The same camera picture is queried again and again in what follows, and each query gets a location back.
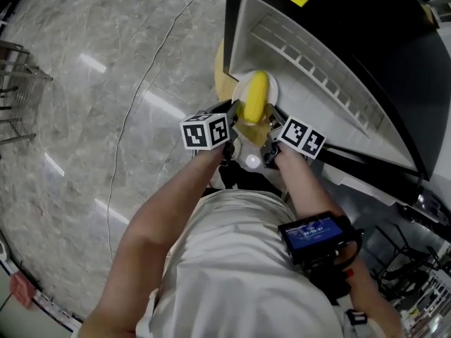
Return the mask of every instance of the marble floor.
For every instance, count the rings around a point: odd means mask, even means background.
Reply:
[[[82,318],[98,302],[111,264],[106,202],[123,119],[187,1],[23,0],[2,36],[29,49],[54,81],[37,84],[30,102],[26,127],[36,138],[0,148],[0,228],[45,294]],[[137,208],[190,160],[179,122],[217,100],[214,57],[225,5],[194,0],[138,91],[118,151],[113,252]],[[324,184],[364,227],[399,220],[393,208]],[[404,228],[417,241],[440,245],[413,227]]]

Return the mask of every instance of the small screen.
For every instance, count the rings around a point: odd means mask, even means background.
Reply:
[[[296,228],[290,228],[289,230],[286,230],[286,232],[293,249],[300,249],[312,244],[324,242],[325,240],[343,233],[331,218],[317,220],[316,222]]]

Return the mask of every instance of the cable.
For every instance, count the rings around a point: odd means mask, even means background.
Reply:
[[[5,301],[4,301],[3,304],[1,305],[0,311],[3,309],[3,307],[6,305],[6,303],[8,303],[8,301],[9,301],[9,299],[11,298],[12,295],[13,295],[12,293],[10,293],[10,294],[8,295],[8,297],[5,299]]]
[[[188,3],[185,5],[185,7],[181,10],[181,12],[179,12],[177,14],[176,17],[174,17],[171,26],[169,27],[168,32],[166,33],[163,42],[160,44],[160,46],[158,47],[158,49],[155,51],[154,57],[152,58],[152,61],[150,63],[149,68],[147,69],[146,73],[144,74],[144,76],[141,79],[140,84],[138,85],[138,88],[136,89],[135,93],[133,94],[133,99],[132,99],[132,103],[130,104],[130,107],[127,110],[127,113],[125,114],[124,117],[124,121],[122,123],[122,128],[121,128],[121,132],[119,133],[119,138],[118,138],[118,142],[116,144],[116,152],[114,153],[114,170],[113,170],[113,175],[111,176],[111,181],[110,181],[110,191],[109,191],[109,195],[108,195],[108,203],[106,204],[106,227],[108,229],[108,247],[109,247],[109,251],[110,251],[110,259],[111,262],[113,262],[113,254],[111,252],[111,234],[110,234],[110,222],[109,222],[109,215],[110,215],[110,202],[111,202],[111,193],[113,191],[113,181],[114,181],[114,177],[116,176],[116,171],[118,168],[118,150],[119,150],[119,143],[121,142],[121,138],[122,135],[124,133],[124,129],[125,129],[125,123],[127,122],[127,118],[130,115],[130,112],[132,110],[133,107],[133,103],[135,102],[136,96],[140,90],[140,87],[142,85],[142,83],[144,82],[144,79],[146,78],[147,74],[149,73],[150,69],[152,69],[152,66],[154,65],[155,62],[155,58],[156,55],[158,54],[158,52],[160,52],[161,48],[163,47],[164,43],[166,42],[166,40],[168,39],[169,34],[171,33],[172,29],[174,28],[175,22],[178,19],[178,17],[180,15],[183,14],[183,12],[187,9],[187,7],[193,2],[193,0],[189,0]]]

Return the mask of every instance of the metal rack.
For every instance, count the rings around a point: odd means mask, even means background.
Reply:
[[[9,102],[9,105],[0,104],[0,111],[9,111],[9,117],[0,119],[0,124],[10,125],[15,137],[0,140],[0,146],[36,136],[23,131],[23,116],[30,91],[36,79],[53,80],[37,66],[27,63],[30,53],[23,46],[0,41],[1,48],[13,52],[15,60],[0,60],[0,101]]]
[[[423,294],[404,318],[410,326],[407,338],[447,337],[451,325],[451,277],[443,270],[431,271]]]
[[[359,82],[350,74],[333,76],[332,73],[342,70],[338,66],[341,62],[327,54],[326,48],[314,42],[306,30],[271,12],[257,23],[251,34],[309,77],[363,133],[368,133],[370,125],[376,130],[379,128],[384,112],[363,89],[358,94],[346,92],[346,86],[355,87]]]

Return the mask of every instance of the electronic equipment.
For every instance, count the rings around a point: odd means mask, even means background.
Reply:
[[[335,217],[325,212],[313,217],[278,226],[288,254],[294,265],[304,271],[315,268],[346,268],[362,247],[363,230],[356,230],[346,216]],[[357,251],[345,262],[334,264],[340,250],[357,243]]]
[[[274,159],[280,153],[279,144],[287,144],[303,156],[316,159],[326,142],[326,137],[311,125],[288,116],[285,111],[272,104],[266,104],[264,113],[271,127],[266,141],[260,148],[265,168],[278,169]]]
[[[212,150],[224,144],[224,159],[221,165],[228,165],[235,147],[233,141],[238,134],[232,127],[242,112],[240,101],[222,101],[206,110],[197,111],[180,123],[185,149]]]

